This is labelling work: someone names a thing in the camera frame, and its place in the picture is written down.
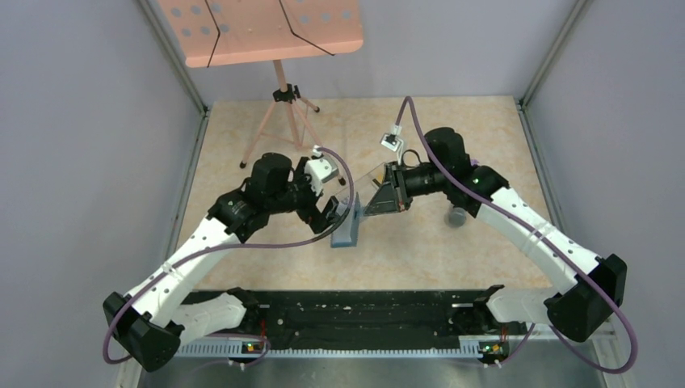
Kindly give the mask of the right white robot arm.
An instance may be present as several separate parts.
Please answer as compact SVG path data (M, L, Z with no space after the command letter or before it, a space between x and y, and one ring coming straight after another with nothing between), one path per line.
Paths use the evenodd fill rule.
M386 163L364 216L404 212L417 196L443 193L454 207L507 237L551 284L548 289L494 287L473 311L476 327L495 333L509 322L537 323L572 341L587 340L613 313L600 294L616 305L623 301L626 263L617 255L603 258L564 235L494 169L472 163L454 129L432 129L425 139L442 165L431 160L415 167Z

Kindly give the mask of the clear plastic box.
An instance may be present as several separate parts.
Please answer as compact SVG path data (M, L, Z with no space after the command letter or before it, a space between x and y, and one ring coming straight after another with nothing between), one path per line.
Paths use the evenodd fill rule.
M388 171L390 171L391 163L392 162L383 162L379 166L374 167L367 174L362 175L354 180L353 184L355 186L355 194L359 194L360 201L363 207L366 206L366 204L370 201L373 194L377 191L378 187L383 182L390 181L390 178L387 177L386 174Z

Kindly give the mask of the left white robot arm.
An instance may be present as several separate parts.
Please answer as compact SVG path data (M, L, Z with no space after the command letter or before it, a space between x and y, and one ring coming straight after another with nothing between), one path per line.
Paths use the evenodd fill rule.
M344 173L352 191L352 175L344 159L323 146L298 164L278 153L258 159L249 176L217 197L190 238L157 270L127 293L111 293L103 302L108 329L102 357L109 365L130 359L153 372L167 364L186 344L218 331L256 329L258 302L244 289L225 290L212 299L188 304L187 298L225 257L237 250L303 247L332 234L347 215L338 215L332 196L324 209L317 203L325 183ZM251 243L271 216L296 213L312 230L309 240Z

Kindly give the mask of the blue card holder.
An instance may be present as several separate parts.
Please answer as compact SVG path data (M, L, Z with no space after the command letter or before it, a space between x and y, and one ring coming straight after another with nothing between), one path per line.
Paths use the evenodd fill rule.
M364 207L359 194L355 194L352 210L347 214L342 225L330 237L331 248L356 247L359 240L359 226L363 220Z

